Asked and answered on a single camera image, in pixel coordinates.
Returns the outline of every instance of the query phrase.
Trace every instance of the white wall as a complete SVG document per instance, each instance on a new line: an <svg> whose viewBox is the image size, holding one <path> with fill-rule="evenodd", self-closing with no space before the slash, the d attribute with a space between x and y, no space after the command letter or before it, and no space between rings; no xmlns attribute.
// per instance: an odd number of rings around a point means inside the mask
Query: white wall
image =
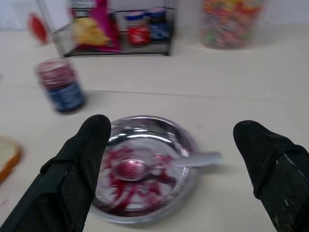
<svg viewBox="0 0 309 232"><path fill-rule="evenodd" d="M52 11L56 28L66 24L65 0L44 0ZM309 23L309 0L269 0L270 18L276 24ZM111 0L114 9L148 8L161 0ZM195 26L201 0L179 0L179 25ZM28 13L37 12L35 0L0 0L0 30L25 30Z"/></svg>

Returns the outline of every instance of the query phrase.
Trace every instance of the red object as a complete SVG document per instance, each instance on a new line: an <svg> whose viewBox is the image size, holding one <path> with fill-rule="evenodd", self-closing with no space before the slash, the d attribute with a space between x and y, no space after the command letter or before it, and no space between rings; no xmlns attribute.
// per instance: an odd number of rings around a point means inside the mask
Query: red object
<svg viewBox="0 0 309 232"><path fill-rule="evenodd" d="M147 25L128 29L129 43L133 46L142 46L150 43L150 33Z"/></svg>
<svg viewBox="0 0 309 232"><path fill-rule="evenodd" d="M35 13L29 15L29 30L43 44L47 43L47 30L44 23Z"/></svg>

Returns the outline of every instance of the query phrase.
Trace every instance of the metal bowl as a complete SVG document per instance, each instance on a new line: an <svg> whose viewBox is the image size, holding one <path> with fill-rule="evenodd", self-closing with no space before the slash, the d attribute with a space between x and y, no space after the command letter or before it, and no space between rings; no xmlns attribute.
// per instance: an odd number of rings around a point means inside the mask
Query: metal bowl
<svg viewBox="0 0 309 232"><path fill-rule="evenodd" d="M195 168L161 167L144 180L125 182L113 176L112 167L131 154L164 160L197 152L190 134L167 119L132 116L114 121L91 211L104 220L122 224L165 217L183 203L196 185Z"/></svg>

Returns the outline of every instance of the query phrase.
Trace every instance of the metal spoon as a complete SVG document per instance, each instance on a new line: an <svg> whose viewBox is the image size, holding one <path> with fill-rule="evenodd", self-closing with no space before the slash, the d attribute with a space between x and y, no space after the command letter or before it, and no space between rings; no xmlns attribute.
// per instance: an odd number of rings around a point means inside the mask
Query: metal spoon
<svg viewBox="0 0 309 232"><path fill-rule="evenodd" d="M203 152L195 156L181 157L168 162L170 167L206 167L217 164L222 154L217 151ZM127 159L113 167L112 173L124 181L138 181L145 178L155 167L156 163L147 163L141 159Z"/></svg>

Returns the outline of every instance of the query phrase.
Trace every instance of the table surface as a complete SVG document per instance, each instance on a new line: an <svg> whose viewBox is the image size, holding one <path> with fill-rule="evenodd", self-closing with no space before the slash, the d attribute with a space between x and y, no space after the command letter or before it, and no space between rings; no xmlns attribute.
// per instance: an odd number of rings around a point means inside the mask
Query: table surface
<svg viewBox="0 0 309 232"><path fill-rule="evenodd" d="M222 152L223 163L202 170L192 197L163 221L127 228L89 213L85 232L274 232L265 209L253 196L232 131L238 122L250 119L296 144L308 144L309 50L302 36L306 37L309 30L304 28L292 28L300 33L294 41L288 36L285 42L278 42L281 45L259 49L212 51L182 41L176 42L179 50L173 57L74 58L88 103L71 116L52 111L32 74L35 64L56 57L53 46L35 47L24 33L19 33L20 40L12 32L1 33L2 45L12 40L2 50L12 52L0 55L0 134L18 141L24 155L0 186L0 225L40 167L89 116L104 114L116 120L154 115L182 125L201 150Z"/></svg>

